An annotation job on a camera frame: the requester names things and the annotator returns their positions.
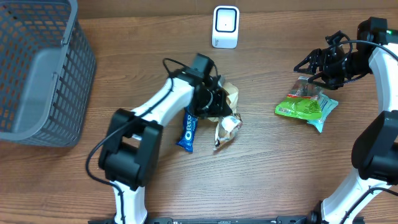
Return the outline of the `blue Oreo cookie pack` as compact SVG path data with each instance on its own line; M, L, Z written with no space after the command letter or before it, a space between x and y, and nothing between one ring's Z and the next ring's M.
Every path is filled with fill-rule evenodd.
M195 134L198 126L198 118L191 115L187 109L184 111L183 117L183 130L180 140L176 142L177 146L184 148L188 153L193 152L193 142L195 139Z

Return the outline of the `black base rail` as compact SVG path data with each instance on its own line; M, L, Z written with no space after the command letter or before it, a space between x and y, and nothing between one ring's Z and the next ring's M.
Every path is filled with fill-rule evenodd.
M307 218L299 216L279 216L266 219L172 219L172 218L147 218L144 224L304 224Z

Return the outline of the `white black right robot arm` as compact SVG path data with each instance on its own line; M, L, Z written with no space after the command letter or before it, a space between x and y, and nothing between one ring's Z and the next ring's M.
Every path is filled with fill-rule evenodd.
M397 195L391 190L397 185L397 31L370 17L358 25L355 40L341 31L325 40L328 47L313 50L294 71L327 90L373 75L379 114L355 140L348 176L304 222L364 223L357 215L375 196Z

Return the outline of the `beige tissue pack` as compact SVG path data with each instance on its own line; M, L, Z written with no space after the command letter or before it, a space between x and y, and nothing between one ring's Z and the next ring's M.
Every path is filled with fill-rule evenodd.
M216 125L214 151L219 151L231 142L243 125L241 115L237 112L239 90L223 76L218 76L217 84L210 91L210 115L208 119Z

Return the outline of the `mint wet wipes pack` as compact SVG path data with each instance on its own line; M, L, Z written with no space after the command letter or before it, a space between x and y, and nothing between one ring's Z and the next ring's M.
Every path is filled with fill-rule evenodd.
M338 106L338 102L326 96L325 94L321 94L318 99L322 116L319 119L310 119L307 121L308 124L313 125L319 133L322 133L324 123L328 117L328 115Z

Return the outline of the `dark grey plastic basket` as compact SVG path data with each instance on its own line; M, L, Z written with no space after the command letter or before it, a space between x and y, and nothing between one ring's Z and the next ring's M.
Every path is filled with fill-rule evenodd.
M76 0L1 1L1 139L78 143L96 72Z

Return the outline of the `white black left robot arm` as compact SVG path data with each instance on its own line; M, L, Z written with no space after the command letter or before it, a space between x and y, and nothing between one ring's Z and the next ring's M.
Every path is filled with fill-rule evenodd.
M145 186L159 159L166 125L185 110L194 118L228 116L232 113L222 89L222 76L211 58L197 54L191 66L181 64L168 71L165 85L143 105L112 116L106 137L98 144L98 166L106 185L112 186L116 213L108 223L145 223Z

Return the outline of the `green red snack bag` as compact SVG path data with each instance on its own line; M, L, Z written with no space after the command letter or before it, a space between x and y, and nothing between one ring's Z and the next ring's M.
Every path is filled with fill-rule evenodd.
M287 96L275 108L275 114L298 119L319 119L322 110L318 102L323 88L300 76Z

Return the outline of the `white barcode scanner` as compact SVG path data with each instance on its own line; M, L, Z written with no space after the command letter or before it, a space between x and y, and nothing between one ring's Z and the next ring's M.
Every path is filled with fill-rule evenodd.
M213 11L211 44L218 49L235 49L238 44L240 11L236 6L217 6Z

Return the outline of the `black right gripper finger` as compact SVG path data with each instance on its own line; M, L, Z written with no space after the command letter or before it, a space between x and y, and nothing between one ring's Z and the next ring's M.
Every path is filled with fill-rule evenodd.
M308 83L314 84L316 86L320 86L327 90L337 90L338 89L334 84L324 82L323 78L325 78L325 74L324 74L324 72L320 72L320 73L308 78Z
M315 75L318 67L322 65L322 49L311 51L299 64L294 67L294 72Z

